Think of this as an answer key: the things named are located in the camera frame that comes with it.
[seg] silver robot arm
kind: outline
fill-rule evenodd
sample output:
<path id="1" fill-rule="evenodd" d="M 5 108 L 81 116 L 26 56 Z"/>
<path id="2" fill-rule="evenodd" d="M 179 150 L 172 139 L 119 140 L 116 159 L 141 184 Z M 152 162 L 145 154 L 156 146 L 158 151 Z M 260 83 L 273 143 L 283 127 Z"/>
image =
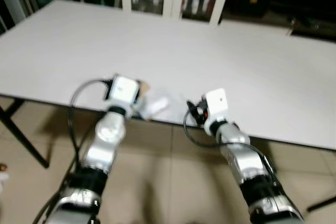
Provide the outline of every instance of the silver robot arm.
<path id="1" fill-rule="evenodd" d="M 266 157 L 250 145 L 248 135 L 228 122 L 224 89 L 205 94 L 192 116 L 204 123 L 208 135 L 216 137 L 220 152 L 226 158 L 248 205 L 253 224 L 299 224 L 303 218 L 286 195 Z"/>
<path id="2" fill-rule="evenodd" d="M 116 158 L 117 147 L 125 136 L 125 121 L 139 93 L 137 81 L 116 76 L 109 91 L 108 112 L 97 123 L 96 134 L 80 168 L 68 179 L 46 224 L 97 224 L 101 196 Z"/>

